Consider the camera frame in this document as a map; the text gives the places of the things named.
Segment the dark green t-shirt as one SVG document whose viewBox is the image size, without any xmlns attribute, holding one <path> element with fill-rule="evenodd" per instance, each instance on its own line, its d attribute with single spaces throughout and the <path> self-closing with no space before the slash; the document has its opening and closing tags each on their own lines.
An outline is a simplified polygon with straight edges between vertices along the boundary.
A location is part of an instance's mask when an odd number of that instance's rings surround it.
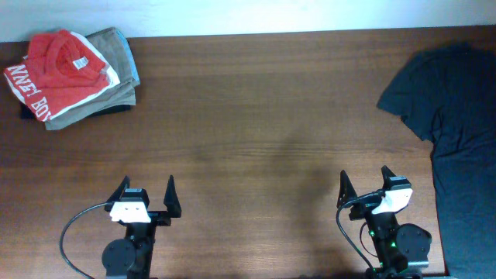
<svg viewBox="0 0 496 279">
<path fill-rule="evenodd" d="M 443 254 L 455 278 L 495 276 L 495 53 L 454 43 L 414 55 L 377 107 L 432 143 Z"/>
</svg>

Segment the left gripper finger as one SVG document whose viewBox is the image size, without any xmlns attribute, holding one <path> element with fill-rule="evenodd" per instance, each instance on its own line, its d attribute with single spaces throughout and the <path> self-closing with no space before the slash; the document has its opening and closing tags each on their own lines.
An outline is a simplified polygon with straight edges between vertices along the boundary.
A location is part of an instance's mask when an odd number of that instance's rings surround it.
<svg viewBox="0 0 496 279">
<path fill-rule="evenodd" d="M 167 214 L 170 218 L 181 217 L 181 204 L 177 196 L 173 175 L 169 177 L 167 182 L 167 188 L 164 195 L 164 205 L 167 208 Z"/>
<path fill-rule="evenodd" d="M 129 188 L 130 186 L 130 178 L 125 176 L 119 186 L 113 191 L 110 197 L 105 202 L 107 205 L 113 205 L 115 202 L 119 201 L 123 192 Z"/>
</svg>

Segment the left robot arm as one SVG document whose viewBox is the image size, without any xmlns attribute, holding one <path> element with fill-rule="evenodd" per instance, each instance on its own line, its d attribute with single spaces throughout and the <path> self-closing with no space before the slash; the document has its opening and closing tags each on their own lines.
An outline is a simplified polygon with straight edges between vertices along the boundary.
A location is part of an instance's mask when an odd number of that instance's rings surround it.
<svg viewBox="0 0 496 279">
<path fill-rule="evenodd" d="M 166 208 L 150 211 L 149 204 L 146 190 L 131 188 L 129 177 L 124 177 L 108 198 L 104 210 L 113 222 L 126 228 L 126 234 L 104 248 L 102 265 L 107 278 L 150 279 L 156 230 L 170 226 L 182 213 L 173 176 L 168 178 L 164 194 Z"/>
</svg>

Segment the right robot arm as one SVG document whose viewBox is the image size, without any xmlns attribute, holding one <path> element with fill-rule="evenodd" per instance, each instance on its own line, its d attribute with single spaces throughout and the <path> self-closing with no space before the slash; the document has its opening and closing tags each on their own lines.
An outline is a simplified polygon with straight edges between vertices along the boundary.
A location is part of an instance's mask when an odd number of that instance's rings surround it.
<svg viewBox="0 0 496 279">
<path fill-rule="evenodd" d="M 339 196 L 336 224 L 345 240 L 364 260 L 365 278 L 422 278 L 422 269 L 429 266 L 432 235 L 412 223 L 399 224 L 396 215 L 408 207 L 413 194 L 412 184 L 404 176 L 381 168 L 383 185 L 376 191 L 359 196 L 348 176 L 339 173 Z M 340 222 L 342 210 L 349 209 L 351 221 L 363 220 L 375 249 L 379 266 L 374 267 L 351 240 Z"/>
</svg>

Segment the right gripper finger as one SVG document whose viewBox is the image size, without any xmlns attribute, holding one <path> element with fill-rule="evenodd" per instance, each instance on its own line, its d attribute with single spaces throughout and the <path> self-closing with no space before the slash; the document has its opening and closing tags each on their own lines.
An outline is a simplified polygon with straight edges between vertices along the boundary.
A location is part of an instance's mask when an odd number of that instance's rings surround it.
<svg viewBox="0 0 496 279">
<path fill-rule="evenodd" d="M 347 202 L 352 201 L 356 198 L 357 193 L 354 190 L 349 176 L 347 175 L 345 170 L 341 170 L 339 173 L 339 196 L 336 207 L 340 208 Z"/>
<path fill-rule="evenodd" d="M 391 187 L 392 187 L 392 180 L 391 178 L 395 176 L 395 174 L 386 166 L 384 165 L 382 168 L 381 168 L 381 174 L 382 174 L 382 178 L 383 178 L 383 189 L 384 190 L 390 190 Z"/>
</svg>

